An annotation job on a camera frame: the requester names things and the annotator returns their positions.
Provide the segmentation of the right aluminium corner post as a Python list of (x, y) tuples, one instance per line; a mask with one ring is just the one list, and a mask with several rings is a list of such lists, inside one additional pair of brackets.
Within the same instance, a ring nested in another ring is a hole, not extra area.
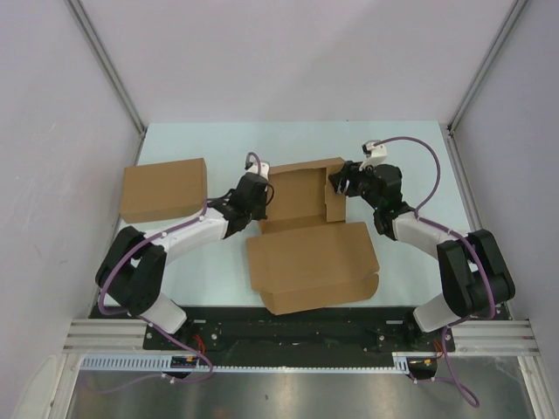
[(496, 64), (497, 59), (503, 52), (508, 40), (511, 38), (515, 27), (521, 21), (524, 12), (530, 4), (531, 1), (529, 0), (515, 0), (512, 2), (506, 16), (496, 32), (496, 35), (490, 43), (487, 52), (473, 75), (466, 92), (462, 96), (456, 110), (453, 112), (452, 117), (446, 124), (446, 129), (449, 134), (454, 134), (458, 129), (461, 121), (466, 116), (468, 109), (479, 95), (481, 88)]

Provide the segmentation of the brown cardboard box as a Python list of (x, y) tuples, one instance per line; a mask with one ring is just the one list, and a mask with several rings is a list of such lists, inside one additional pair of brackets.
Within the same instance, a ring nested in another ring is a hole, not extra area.
[(124, 170), (120, 215), (126, 223), (150, 223), (198, 212), (207, 197), (204, 159), (166, 161)]
[(245, 241), (252, 289), (274, 315), (370, 299), (378, 263), (364, 222), (346, 220), (346, 198), (328, 179), (340, 157), (270, 169), (271, 202)]

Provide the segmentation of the folded brown cardboard box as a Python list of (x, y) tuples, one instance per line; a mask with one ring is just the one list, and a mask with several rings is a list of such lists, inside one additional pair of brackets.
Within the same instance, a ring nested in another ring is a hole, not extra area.
[(204, 159), (166, 161), (124, 170), (120, 215), (126, 223), (150, 223), (198, 212), (207, 197)]

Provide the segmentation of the left aluminium corner post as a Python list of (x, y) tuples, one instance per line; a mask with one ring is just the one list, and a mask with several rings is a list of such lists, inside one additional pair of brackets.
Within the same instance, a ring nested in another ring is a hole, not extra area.
[(91, 53), (96, 59), (102, 73), (106, 77), (116, 99), (120, 102), (125, 114), (134, 127), (135, 132), (143, 139), (145, 137), (147, 127), (143, 122), (140, 113), (128, 92), (128, 89), (123, 83), (100, 34), (95, 28), (93, 20), (86, 11), (83, 2), (79, 0), (65, 0), (64, 3), (82, 33), (83, 38), (86, 40)]

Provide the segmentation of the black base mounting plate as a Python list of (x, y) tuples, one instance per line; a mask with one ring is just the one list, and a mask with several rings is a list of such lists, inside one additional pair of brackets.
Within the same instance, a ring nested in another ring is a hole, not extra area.
[(421, 333), (411, 326), (411, 309), (405, 306), (320, 309), (284, 316), (257, 307), (191, 307), (188, 312), (185, 325), (168, 338), (126, 314), (108, 316), (94, 309), (88, 318), (138, 326), (144, 351), (179, 354), (192, 347), (221, 363), (244, 358), (382, 358), (393, 353), (434, 354), (442, 348), (455, 354), (461, 340), (493, 340), (510, 323), (498, 313), (494, 320), (471, 319), (447, 331)]

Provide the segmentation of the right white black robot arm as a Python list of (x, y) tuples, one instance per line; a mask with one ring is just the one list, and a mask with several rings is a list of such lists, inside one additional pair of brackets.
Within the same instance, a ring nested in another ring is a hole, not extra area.
[(497, 306), (516, 288), (500, 247), (489, 230), (467, 234), (449, 229), (416, 213), (401, 192), (401, 170), (389, 164), (363, 168), (345, 161), (328, 177), (334, 192), (358, 196), (373, 209), (378, 234), (409, 244), (438, 262), (442, 292), (406, 314), (404, 343), (423, 350), (435, 333), (468, 319), (492, 319)]

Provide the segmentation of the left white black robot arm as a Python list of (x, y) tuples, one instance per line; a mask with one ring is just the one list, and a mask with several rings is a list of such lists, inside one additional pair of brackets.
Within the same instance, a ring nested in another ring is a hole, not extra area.
[(162, 292), (165, 268), (197, 247), (266, 219), (269, 186), (264, 169), (247, 170), (235, 188), (180, 223), (151, 233), (133, 226), (120, 230), (95, 276), (100, 312), (142, 319), (173, 348), (187, 347), (193, 328), (187, 313)]

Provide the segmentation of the aluminium corner post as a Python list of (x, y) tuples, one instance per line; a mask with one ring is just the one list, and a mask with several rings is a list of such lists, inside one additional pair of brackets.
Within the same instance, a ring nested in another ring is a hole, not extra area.
[(515, 0), (512, 2), (506, 16), (496, 32), (496, 35), (490, 43), (487, 52), (473, 75), (466, 92), (462, 96), (456, 110), (453, 112), (452, 117), (446, 124), (446, 129), (449, 134), (454, 134), (458, 129), (461, 121), (466, 116), (468, 109), (479, 95), (481, 88), (496, 64), (497, 59), (503, 52), (508, 40), (511, 38), (515, 27), (521, 21), (524, 12), (530, 4), (531, 1), (529, 0)]
[(116, 99), (120, 102), (125, 114), (134, 127), (135, 132), (143, 139), (145, 137), (147, 127), (143, 122), (140, 113), (128, 92), (128, 89), (123, 83), (100, 34), (95, 28), (93, 20), (86, 11), (83, 2), (79, 0), (65, 0), (64, 3), (82, 33), (83, 38), (86, 40), (91, 53), (96, 59), (102, 73), (106, 77)]

